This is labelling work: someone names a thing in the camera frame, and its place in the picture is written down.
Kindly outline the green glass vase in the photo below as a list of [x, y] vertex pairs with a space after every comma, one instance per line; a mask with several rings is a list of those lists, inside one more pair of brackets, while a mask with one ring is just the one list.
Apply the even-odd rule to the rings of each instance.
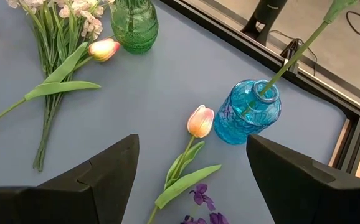
[[119, 43], [131, 54], [144, 54], [154, 44], [159, 30], [151, 0], [114, 0], [110, 6], [111, 27]]

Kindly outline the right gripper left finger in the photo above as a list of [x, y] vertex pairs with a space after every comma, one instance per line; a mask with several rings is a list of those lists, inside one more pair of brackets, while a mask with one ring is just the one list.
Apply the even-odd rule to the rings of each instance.
[[131, 134], [37, 187], [0, 187], [0, 224], [121, 224], [138, 158]]

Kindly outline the black floor stand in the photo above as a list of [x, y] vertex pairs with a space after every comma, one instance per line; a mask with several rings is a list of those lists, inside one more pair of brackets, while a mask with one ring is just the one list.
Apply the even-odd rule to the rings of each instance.
[[266, 45], [268, 33], [288, 0], [260, 0], [241, 33]]

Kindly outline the white artificial flower bunch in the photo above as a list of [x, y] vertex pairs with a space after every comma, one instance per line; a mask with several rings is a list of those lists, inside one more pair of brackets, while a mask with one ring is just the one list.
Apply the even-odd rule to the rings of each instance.
[[75, 52], [74, 68], [63, 82], [73, 80], [76, 69], [91, 60], [88, 46], [103, 31], [105, 9], [115, 0], [6, 0], [11, 8], [22, 8], [29, 15], [42, 65], [49, 78]]

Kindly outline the black aluminium table frame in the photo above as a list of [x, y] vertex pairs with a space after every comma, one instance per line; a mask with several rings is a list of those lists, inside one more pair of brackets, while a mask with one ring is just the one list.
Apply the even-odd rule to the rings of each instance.
[[[186, 0], [160, 1], [274, 72], [278, 71], [280, 65], [285, 61], [284, 58], [267, 47], [230, 27], [216, 16], [186, 2]], [[306, 71], [299, 69], [296, 73], [285, 72], [283, 78], [306, 92], [337, 106], [343, 111], [347, 119], [351, 121], [360, 119], [360, 104], [358, 102]]]

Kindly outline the blue glass vase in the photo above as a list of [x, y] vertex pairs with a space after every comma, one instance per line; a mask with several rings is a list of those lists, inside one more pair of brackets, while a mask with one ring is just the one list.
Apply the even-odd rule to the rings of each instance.
[[248, 79], [232, 88], [213, 122], [221, 140], [231, 145], [245, 144], [248, 135], [262, 132], [279, 119], [282, 103], [277, 86], [260, 94], [267, 83]]

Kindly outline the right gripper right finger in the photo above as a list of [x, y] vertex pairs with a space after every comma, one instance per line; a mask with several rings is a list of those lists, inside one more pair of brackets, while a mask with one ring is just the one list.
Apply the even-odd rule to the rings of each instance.
[[246, 153], [275, 224], [360, 224], [360, 178], [253, 134]]

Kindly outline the purple artificial flower bunch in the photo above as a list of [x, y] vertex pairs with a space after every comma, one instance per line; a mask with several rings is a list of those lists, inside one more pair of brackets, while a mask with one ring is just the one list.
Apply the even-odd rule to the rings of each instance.
[[209, 221], [205, 218], [194, 218], [191, 215], [186, 215], [180, 224], [230, 224], [225, 215], [216, 211], [214, 201], [206, 194], [208, 189], [207, 184], [197, 184], [194, 190], [189, 194], [194, 194], [193, 200], [195, 204], [200, 207], [205, 204], [209, 211]]

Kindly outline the wooden table board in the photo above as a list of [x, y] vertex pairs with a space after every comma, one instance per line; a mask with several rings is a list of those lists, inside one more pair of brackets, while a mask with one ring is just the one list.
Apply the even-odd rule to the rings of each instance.
[[328, 165], [360, 178], [360, 119], [347, 119]]

